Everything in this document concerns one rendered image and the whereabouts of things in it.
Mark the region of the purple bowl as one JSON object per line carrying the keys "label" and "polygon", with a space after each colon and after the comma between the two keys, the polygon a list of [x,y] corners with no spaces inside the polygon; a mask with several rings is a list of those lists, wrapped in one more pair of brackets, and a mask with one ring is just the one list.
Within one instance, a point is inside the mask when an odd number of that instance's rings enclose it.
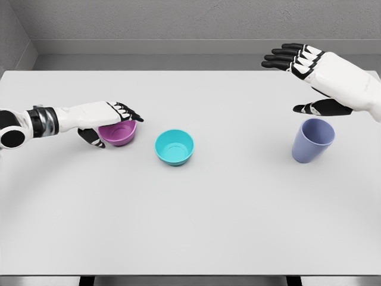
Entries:
{"label": "purple bowl", "polygon": [[120,147],[128,144],[135,137],[136,121],[123,121],[113,125],[100,126],[98,132],[109,144]]}

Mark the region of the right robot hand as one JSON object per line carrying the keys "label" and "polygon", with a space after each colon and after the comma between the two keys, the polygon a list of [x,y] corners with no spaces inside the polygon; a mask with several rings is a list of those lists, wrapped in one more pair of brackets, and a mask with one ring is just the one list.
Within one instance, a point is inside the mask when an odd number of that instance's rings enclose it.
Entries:
{"label": "right robot hand", "polygon": [[261,66],[292,73],[326,99],[296,105],[293,111],[315,116],[347,116],[370,106],[371,75],[333,52],[284,43],[264,56]]}

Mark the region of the lavender blue cup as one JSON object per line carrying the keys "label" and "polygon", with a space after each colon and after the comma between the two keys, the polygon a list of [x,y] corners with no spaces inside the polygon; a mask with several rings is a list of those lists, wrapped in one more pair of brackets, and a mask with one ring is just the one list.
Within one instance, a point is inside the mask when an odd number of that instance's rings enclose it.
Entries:
{"label": "lavender blue cup", "polygon": [[292,157],[299,163],[310,163],[331,146],[335,139],[334,128],[318,118],[301,124],[292,147]]}

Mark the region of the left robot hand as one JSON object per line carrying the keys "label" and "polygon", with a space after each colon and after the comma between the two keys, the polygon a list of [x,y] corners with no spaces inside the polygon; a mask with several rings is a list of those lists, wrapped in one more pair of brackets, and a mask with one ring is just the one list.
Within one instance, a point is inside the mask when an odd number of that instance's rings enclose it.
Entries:
{"label": "left robot hand", "polygon": [[144,119],[121,102],[98,101],[80,106],[83,112],[77,129],[78,135],[88,144],[105,148],[95,128],[100,126],[114,125],[124,121],[143,122]]}

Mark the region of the teal bowl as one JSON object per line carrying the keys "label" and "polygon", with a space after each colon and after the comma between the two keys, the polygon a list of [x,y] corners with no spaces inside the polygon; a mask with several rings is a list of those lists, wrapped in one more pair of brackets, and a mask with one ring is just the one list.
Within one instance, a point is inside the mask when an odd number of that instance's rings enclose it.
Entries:
{"label": "teal bowl", "polygon": [[154,150],[164,163],[170,166],[181,166],[190,159],[194,146],[194,140],[190,134],[180,129],[170,129],[156,138]]}

